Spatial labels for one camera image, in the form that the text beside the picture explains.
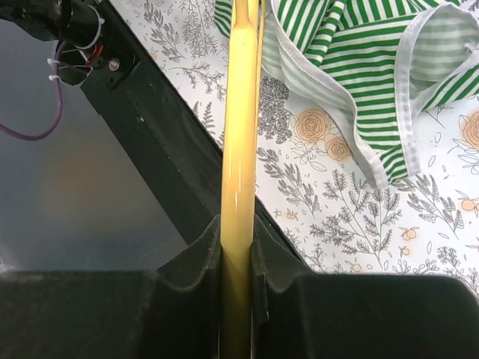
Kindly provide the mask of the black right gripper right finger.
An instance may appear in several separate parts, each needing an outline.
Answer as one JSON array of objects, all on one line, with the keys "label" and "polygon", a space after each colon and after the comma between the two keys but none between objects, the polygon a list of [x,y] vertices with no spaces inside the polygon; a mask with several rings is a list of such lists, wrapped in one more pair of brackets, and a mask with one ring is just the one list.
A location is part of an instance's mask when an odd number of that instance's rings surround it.
[{"label": "black right gripper right finger", "polygon": [[251,282],[255,358],[478,356],[478,304],[450,277],[318,274],[256,219]]}]

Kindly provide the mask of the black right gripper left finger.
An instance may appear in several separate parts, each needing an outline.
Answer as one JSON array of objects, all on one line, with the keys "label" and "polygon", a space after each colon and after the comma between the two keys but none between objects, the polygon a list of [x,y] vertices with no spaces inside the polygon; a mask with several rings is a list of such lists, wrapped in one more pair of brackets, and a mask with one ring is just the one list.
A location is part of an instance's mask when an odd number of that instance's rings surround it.
[{"label": "black right gripper left finger", "polygon": [[216,358],[219,220],[156,271],[1,274],[3,358]]}]

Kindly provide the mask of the yellow plastic hanger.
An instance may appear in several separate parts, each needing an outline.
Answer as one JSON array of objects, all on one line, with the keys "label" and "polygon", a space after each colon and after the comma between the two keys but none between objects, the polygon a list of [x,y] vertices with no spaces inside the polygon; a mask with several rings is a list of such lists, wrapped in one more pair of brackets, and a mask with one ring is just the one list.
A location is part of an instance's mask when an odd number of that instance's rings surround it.
[{"label": "yellow plastic hanger", "polygon": [[265,12],[261,1],[233,3],[222,160],[220,358],[251,355],[250,250]]}]

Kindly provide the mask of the green white striped tank top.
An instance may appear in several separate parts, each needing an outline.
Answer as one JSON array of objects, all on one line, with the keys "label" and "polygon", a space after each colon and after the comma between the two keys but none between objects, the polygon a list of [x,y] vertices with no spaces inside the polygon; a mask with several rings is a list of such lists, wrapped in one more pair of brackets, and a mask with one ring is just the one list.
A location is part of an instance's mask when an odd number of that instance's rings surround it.
[{"label": "green white striped tank top", "polygon": [[458,1],[268,1],[262,65],[339,113],[369,183],[420,172],[414,119],[478,93],[478,19]]}]

